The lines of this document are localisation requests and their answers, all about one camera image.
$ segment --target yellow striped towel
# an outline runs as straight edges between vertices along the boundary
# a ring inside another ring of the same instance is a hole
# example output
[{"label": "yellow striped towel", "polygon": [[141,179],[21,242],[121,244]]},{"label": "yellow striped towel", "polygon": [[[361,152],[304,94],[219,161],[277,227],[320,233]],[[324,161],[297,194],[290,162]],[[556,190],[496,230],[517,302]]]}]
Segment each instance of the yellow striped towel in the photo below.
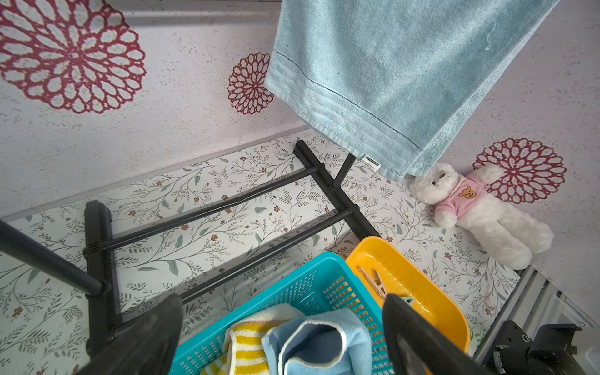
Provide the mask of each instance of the yellow striped towel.
[{"label": "yellow striped towel", "polygon": [[270,375],[260,339],[271,328],[304,316],[289,304],[258,311],[236,322],[225,334],[223,354],[200,375]]}]

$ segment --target rack leg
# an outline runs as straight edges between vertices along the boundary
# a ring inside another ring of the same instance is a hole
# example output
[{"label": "rack leg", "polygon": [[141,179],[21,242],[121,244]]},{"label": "rack leg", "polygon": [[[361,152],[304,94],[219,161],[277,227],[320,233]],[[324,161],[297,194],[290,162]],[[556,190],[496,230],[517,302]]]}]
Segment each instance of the rack leg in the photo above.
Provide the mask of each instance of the rack leg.
[{"label": "rack leg", "polygon": [[342,181],[344,181],[344,178],[346,178],[346,175],[350,171],[350,168],[352,168],[352,164],[354,164],[355,161],[356,157],[352,154],[348,154],[346,160],[344,160],[344,164],[341,166],[340,171],[338,172],[337,176],[335,176],[333,184],[331,184],[331,187],[334,190],[338,190],[340,188]]},{"label": "rack leg", "polygon": [[88,274],[103,280],[106,292],[89,300],[89,340],[86,349],[90,356],[98,354],[104,346],[101,338],[110,335],[121,325],[119,287],[116,278],[115,255],[108,249],[112,239],[110,211],[97,200],[85,205],[85,244],[83,251],[88,261]]},{"label": "rack leg", "polygon": [[[344,210],[348,210],[351,212],[351,215],[346,218],[346,222],[348,223],[350,229],[352,229],[354,234],[358,236],[358,238],[363,239],[369,236],[381,237],[379,233],[375,230],[375,228],[371,225],[371,223],[369,223],[367,218],[365,218],[364,215],[361,213],[361,210],[359,209],[358,205],[354,204],[342,189],[333,188],[334,179],[325,169],[325,164],[319,161],[319,159],[315,156],[315,154],[310,150],[310,148],[303,140],[299,140],[296,142],[296,146],[294,147],[294,154],[296,154],[296,156],[300,159],[300,161],[302,162],[302,164],[304,164],[306,168],[315,167],[317,169],[317,173],[313,174],[313,178],[317,182],[321,190],[323,190],[327,198],[331,201],[336,210],[338,212],[342,212]],[[354,156],[352,156],[351,158],[346,158],[344,165],[338,173],[338,176],[340,177],[340,185],[341,180],[343,180],[343,178],[346,177],[348,170],[350,170],[350,167],[354,162],[352,160],[353,157]]]},{"label": "rack leg", "polygon": [[82,290],[88,296],[98,296],[104,291],[104,286],[98,279],[83,272],[1,220],[0,250],[70,286]]}]

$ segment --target floral patterned floor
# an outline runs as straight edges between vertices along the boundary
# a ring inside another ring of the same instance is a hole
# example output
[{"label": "floral patterned floor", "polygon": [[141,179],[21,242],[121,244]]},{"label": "floral patterned floor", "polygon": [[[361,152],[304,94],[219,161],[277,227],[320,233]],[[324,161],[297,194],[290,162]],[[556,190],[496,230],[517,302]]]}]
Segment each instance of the floral patterned floor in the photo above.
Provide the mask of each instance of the floral patterned floor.
[{"label": "floral patterned floor", "polygon": [[[122,234],[221,199],[302,168],[293,145],[304,139],[332,174],[346,153],[312,130],[127,185],[99,199]],[[490,259],[462,229],[443,230],[432,210],[399,183],[357,161],[343,188],[389,242],[452,297],[471,327],[473,354],[518,281]],[[76,202],[11,225],[85,269],[83,210]],[[193,285],[247,259],[303,226],[332,215],[311,177],[219,214],[168,230],[116,251],[124,319],[144,313],[168,293]],[[182,341],[242,305],[325,251],[347,256],[358,240],[338,223],[185,306]],[[88,312],[82,293],[0,253],[0,366],[2,373],[71,374],[88,362]]]}]

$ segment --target clothespin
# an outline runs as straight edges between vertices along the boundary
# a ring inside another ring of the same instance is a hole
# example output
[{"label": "clothespin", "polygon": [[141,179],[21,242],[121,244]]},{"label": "clothespin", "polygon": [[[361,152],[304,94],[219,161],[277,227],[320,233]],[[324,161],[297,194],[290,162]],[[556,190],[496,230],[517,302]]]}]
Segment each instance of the clothespin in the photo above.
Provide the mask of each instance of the clothespin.
[{"label": "clothespin", "polygon": [[375,275],[375,280],[373,280],[362,267],[358,267],[358,271],[367,279],[367,282],[373,289],[375,289],[375,292],[377,292],[381,298],[385,299],[385,296],[388,295],[388,292],[385,289],[385,285],[383,284],[381,277],[379,277],[379,272],[377,272],[376,269],[373,270],[373,274]]}]

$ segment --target blue folded cloth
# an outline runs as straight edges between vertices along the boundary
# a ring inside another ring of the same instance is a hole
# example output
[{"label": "blue folded cloth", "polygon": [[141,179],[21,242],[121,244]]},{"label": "blue folded cloth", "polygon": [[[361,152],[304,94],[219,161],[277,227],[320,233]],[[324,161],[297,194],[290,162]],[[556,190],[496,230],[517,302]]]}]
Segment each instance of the blue folded cloth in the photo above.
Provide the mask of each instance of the blue folded cloth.
[{"label": "blue folded cloth", "polygon": [[345,308],[293,319],[261,341],[271,375],[371,375],[371,337]]}]

